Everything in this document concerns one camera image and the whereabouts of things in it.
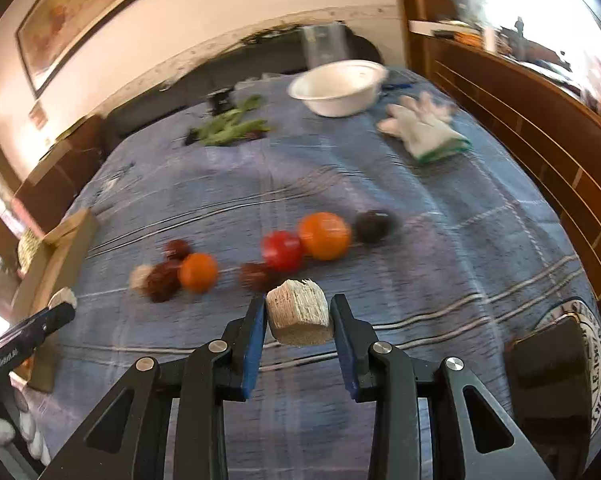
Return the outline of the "white gloved left hand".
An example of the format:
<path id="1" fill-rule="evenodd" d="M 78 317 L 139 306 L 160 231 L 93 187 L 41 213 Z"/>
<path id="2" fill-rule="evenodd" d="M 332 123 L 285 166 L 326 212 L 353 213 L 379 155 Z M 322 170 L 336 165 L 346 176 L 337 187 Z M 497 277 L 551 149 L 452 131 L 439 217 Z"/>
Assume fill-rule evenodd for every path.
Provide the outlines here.
<path id="1" fill-rule="evenodd" d="M 19 388 L 0 386 L 0 453 L 11 454 L 20 464 L 28 460 L 46 468 L 51 456 L 27 400 Z"/>

